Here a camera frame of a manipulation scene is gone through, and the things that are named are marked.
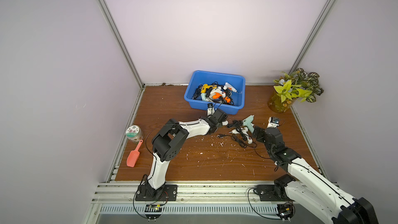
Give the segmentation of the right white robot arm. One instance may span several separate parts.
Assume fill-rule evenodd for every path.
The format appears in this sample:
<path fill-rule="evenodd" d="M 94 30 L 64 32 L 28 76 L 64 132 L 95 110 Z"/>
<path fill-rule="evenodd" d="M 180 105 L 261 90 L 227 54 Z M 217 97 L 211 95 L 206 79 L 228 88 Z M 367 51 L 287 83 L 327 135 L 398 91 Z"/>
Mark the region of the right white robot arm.
<path fill-rule="evenodd" d="M 287 147 L 277 128 L 255 126 L 252 137 L 264 144 L 268 156 L 286 174 L 274 185 L 278 196 L 299 203 L 325 224 L 377 224 L 373 205 L 355 198 L 317 172 L 295 150 Z"/>

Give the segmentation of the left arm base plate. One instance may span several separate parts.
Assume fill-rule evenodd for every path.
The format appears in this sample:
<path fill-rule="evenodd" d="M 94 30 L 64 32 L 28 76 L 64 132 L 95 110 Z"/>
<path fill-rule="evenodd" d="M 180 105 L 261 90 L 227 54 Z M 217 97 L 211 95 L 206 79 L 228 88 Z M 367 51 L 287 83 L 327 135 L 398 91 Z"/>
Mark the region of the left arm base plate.
<path fill-rule="evenodd" d="M 135 195 L 135 201 L 176 201 L 178 186 L 165 184 L 159 189 L 153 189 L 149 184 L 140 185 Z"/>

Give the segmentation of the yellow glue gun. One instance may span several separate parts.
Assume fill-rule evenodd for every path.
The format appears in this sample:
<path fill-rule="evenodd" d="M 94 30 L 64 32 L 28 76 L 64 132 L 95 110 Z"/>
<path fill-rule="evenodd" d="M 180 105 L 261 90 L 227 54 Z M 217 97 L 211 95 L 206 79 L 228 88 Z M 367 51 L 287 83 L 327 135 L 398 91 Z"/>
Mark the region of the yellow glue gun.
<path fill-rule="evenodd" d="M 217 85 L 208 85 L 208 84 L 204 84 L 201 88 L 201 93 L 205 93 L 205 94 L 211 94 L 211 92 L 215 89 L 217 89 L 218 86 Z"/>

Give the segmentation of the small white red glue gun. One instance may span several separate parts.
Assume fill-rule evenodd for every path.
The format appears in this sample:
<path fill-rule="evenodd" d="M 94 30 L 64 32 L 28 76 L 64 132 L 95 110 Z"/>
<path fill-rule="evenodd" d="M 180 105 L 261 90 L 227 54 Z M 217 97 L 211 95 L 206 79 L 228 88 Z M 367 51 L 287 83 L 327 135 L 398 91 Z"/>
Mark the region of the small white red glue gun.
<path fill-rule="evenodd" d="M 245 142 L 247 142 L 247 144 L 252 144 L 253 140 L 252 138 L 248 135 L 248 128 L 247 127 L 238 127 L 236 129 L 233 129 L 232 131 L 230 131 L 230 133 L 234 134 L 234 135 L 240 135 L 241 139 Z"/>

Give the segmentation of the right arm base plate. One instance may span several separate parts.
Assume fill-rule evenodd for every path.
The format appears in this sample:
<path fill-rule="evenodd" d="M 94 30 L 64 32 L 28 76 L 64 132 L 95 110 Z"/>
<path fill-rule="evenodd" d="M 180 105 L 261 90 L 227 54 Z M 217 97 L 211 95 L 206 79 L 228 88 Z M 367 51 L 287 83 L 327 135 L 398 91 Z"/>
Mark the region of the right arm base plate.
<path fill-rule="evenodd" d="M 257 185 L 254 192 L 260 197 L 260 201 L 292 201 L 292 199 L 287 196 L 285 187 L 279 185 Z"/>

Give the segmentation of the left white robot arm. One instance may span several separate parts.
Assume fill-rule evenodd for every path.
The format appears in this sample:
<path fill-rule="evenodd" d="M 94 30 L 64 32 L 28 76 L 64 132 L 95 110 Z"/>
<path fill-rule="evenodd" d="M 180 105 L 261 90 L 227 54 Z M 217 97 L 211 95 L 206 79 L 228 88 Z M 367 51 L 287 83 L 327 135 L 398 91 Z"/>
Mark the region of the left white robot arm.
<path fill-rule="evenodd" d="M 227 118 L 223 110 L 212 109 L 205 118 L 195 121 L 170 119 L 151 141 L 153 161 L 150 174 L 144 182 L 147 192 L 155 197 L 163 190 L 169 163 L 179 154 L 187 139 L 215 133 L 227 123 Z"/>

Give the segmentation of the mint glue gun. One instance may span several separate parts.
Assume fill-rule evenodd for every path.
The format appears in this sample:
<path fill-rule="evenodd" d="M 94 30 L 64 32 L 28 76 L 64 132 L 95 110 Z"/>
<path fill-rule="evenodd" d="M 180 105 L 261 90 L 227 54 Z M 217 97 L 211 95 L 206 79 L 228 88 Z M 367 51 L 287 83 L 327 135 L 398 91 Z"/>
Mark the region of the mint glue gun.
<path fill-rule="evenodd" d="M 210 102 L 210 99 L 206 96 L 206 93 L 201 93 L 202 101 Z"/>
<path fill-rule="evenodd" d="M 248 130 L 253 133 L 255 128 L 254 128 L 254 124 L 252 123 L 254 120 L 254 115 L 250 115 L 247 118 L 245 118 L 243 120 L 243 126 L 247 127 Z"/>

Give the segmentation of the white glue gun red switch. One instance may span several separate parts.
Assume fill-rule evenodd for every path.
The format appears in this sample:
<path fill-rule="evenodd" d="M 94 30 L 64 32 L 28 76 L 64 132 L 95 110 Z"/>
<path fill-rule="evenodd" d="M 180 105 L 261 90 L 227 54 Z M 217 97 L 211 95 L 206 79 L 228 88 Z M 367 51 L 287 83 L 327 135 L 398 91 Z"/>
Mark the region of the white glue gun red switch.
<path fill-rule="evenodd" d="M 227 93 L 221 88 L 210 88 L 206 91 L 206 98 L 211 102 L 219 102 L 227 97 Z"/>

